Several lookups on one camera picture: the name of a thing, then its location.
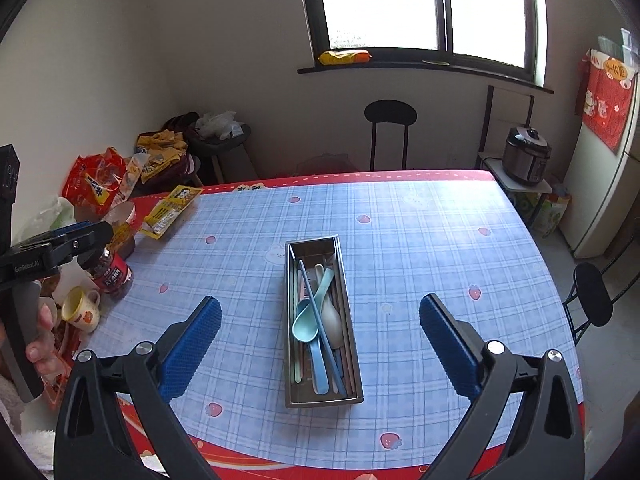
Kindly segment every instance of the human hand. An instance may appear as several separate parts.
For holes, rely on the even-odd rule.
[[[38,311],[38,332],[40,335],[36,341],[29,343],[26,347],[27,359],[34,364],[36,371],[40,375],[61,374],[64,371],[62,362],[53,354],[55,346],[52,329],[53,318],[51,311],[46,304],[43,304]],[[0,323],[0,346],[5,337],[4,326]],[[0,358],[0,369],[6,372],[6,367],[1,361],[2,358]]]

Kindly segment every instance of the white wall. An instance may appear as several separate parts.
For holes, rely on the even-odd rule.
[[[620,16],[609,0],[547,0],[549,60],[533,125],[554,147],[561,176],[579,130],[574,117],[577,63],[599,34],[616,37]],[[495,80],[429,70],[345,70],[299,75],[312,65],[302,0],[153,0],[161,49],[180,109],[231,109],[254,130],[248,150],[263,176],[290,171],[324,152],[349,153],[369,166],[371,101],[395,98],[418,111],[409,167],[471,167]],[[401,162],[402,135],[378,140],[376,168]]]
[[[0,43],[0,142],[20,158],[14,231],[60,193],[78,155],[175,112],[144,0],[28,0]]]

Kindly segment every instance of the rice cooker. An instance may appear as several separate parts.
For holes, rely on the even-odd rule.
[[[551,146],[533,128],[518,126],[509,130],[502,166],[513,180],[535,186],[543,179]]]

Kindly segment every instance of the cutlery box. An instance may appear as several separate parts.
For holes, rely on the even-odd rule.
[[[340,314],[342,321],[342,334],[344,346],[340,350],[343,382],[347,396],[335,393],[333,388],[331,367],[326,356],[325,367],[329,378],[329,392],[325,395],[316,394],[311,378],[310,353],[306,344],[294,339],[291,326],[295,319],[296,305],[300,301],[300,276],[298,260],[302,260],[311,279],[314,276],[312,270],[316,264],[326,264],[334,270],[334,279],[331,282],[328,293],[335,309]],[[351,322],[351,309],[349,297],[344,281],[344,267],[342,264],[342,251],[338,236],[325,238],[312,238],[298,240],[286,244],[286,302],[284,304],[284,385],[285,404],[287,408],[321,408],[329,406],[343,406],[345,404],[357,404],[364,400],[362,392],[362,378],[358,364],[356,341],[353,335],[353,323]],[[301,363],[302,379],[296,382],[296,358]]]

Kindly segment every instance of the screw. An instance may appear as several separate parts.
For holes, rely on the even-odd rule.
[[[149,341],[143,341],[142,343],[138,343],[136,346],[136,354],[138,355],[147,355],[154,349],[153,343]]]
[[[486,347],[492,354],[501,354],[504,352],[504,345],[500,341],[489,341]]]
[[[562,360],[562,354],[558,350],[549,350],[549,352],[546,353],[546,356],[556,363]]]
[[[76,357],[76,361],[80,361],[81,363],[85,363],[91,359],[91,351],[90,350],[82,350],[78,357]]]

